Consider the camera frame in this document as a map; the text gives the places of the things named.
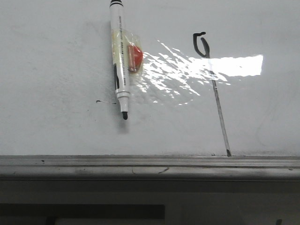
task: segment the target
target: whiteboard marker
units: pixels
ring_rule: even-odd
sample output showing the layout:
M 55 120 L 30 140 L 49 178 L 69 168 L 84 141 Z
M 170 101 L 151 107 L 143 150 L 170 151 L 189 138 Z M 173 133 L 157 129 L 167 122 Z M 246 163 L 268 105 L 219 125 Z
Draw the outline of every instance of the whiteboard marker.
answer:
M 125 40 L 123 4 L 121 0 L 112 0 L 110 4 L 112 30 L 112 63 L 114 68 L 116 95 L 120 103 L 123 118 L 128 118 L 129 70 L 128 50 Z

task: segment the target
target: dark strip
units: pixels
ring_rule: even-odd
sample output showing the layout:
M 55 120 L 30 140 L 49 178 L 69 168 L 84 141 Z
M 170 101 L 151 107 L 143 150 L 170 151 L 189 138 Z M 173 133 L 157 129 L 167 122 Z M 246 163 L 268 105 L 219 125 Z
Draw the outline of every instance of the dark strip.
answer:
M 207 58 L 207 59 L 210 59 L 210 46 L 208 45 L 208 43 L 205 40 L 205 38 L 203 38 L 203 37 L 201 38 L 202 44 L 204 46 L 205 54 L 203 54 L 199 50 L 198 44 L 197 44 L 197 38 L 200 37 L 201 35 L 204 35 L 204 34 L 206 34 L 206 33 L 205 32 L 201 32 L 201 33 L 195 33 L 195 34 L 193 34 L 194 49 L 195 49 L 195 51 L 200 56 L 202 56 L 204 58 Z M 230 157 L 231 156 L 231 152 L 230 152 L 228 137 L 227 137 L 227 133 L 226 133 L 226 129 L 225 129 L 225 123 L 224 123 L 224 118 L 223 118 L 223 113 L 222 113 L 222 108 L 221 108 L 221 103 L 220 103 L 220 98 L 219 98 L 217 83 L 216 83 L 215 80 L 211 80 L 211 81 L 212 81 L 212 85 L 213 85 L 213 89 L 214 89 L 214 93 L 215 93 L 215 98 L 216 98 L 216 103 L 217 103 L 217 111 L 218 111 L 219 118 L 220 118 L 220 123 L 221 123 L 223 138 L 224 138 L 225 147 L 226 147 L 226 153 L 227 153 L 227 156 Z
M 120 3 L 120 2 L 114 2 L 114 3 L 112 3 L 110 6 L 112 6 L 112 5 L 115 5 L 115 4 L 118 4 L 118 5 L 121 5 L 121 6 L 123 6 L 123 4 L 122 3 Z
M 120 82 L 117 75 L 117 64 L 114 64 L 113 69 L 114 69 L 114 82 L 116 84 L 116 90 L 117 90 L 120 88 Z
M 164 205 L 0 204 L 2 217 L 164 219 Z

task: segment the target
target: white surface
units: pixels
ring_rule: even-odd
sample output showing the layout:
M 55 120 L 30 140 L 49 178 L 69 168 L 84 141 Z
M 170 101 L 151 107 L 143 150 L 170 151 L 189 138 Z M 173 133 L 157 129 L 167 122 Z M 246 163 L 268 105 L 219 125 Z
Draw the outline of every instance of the white surface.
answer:
M 109 1 L 0 2 L 0 154 L 226 155 L 211 65 L 232 153 L 300 155 L 300 2 L 124 5 L 146 56 L 128 121 L 113 105 Z M 212 60 L 194 51 L 202 31 Z

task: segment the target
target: marker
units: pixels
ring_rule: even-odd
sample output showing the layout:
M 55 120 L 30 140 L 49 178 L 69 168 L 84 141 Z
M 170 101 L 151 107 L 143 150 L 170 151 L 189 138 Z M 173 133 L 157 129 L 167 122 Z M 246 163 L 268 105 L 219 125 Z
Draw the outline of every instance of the marker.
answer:
M 123 118 L 128 118 L 129 70 L 128 48 L 125 39 L 123 4 L 121 0 L 111 0 L 112 63 L 114 68 L 116 95 Z

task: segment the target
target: black marker tip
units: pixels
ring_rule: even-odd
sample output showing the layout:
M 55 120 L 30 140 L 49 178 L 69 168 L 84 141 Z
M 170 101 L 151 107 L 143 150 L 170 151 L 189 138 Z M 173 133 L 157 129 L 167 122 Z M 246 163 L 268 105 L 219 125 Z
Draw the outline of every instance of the black marker tip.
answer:
M 124 120 L 127 120 L 127 119 L 128 119 L 127 112 L 122 112 L 122 114 L 123 114 L 123 119 L 124 119 Z

